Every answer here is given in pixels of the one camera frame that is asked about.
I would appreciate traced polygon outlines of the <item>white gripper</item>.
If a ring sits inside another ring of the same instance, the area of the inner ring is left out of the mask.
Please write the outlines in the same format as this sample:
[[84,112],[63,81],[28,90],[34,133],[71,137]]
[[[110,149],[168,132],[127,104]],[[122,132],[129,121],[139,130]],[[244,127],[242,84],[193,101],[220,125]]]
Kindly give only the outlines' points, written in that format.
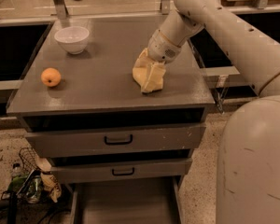
[[166,73],[164,63],[171,63],[181,52],[181,48],[172,44],[167,37],[156,30],[149,39],[147,49],[143,49],[135,61],[135,68],[147,67],[147,78],[144,83],[144,92],[159,91],[163,88],[163,77]]

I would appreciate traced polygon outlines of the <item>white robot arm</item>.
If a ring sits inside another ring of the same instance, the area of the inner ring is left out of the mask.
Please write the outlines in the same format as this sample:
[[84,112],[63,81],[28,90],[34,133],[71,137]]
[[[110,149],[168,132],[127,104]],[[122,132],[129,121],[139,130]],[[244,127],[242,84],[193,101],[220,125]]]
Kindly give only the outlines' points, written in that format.
[[280,44],[219,0],[175,7],[133,67],[143,93],[159,91],[167,63],[206,30],[258,96],[228,120],[217,154],[216,224],[280,224]]

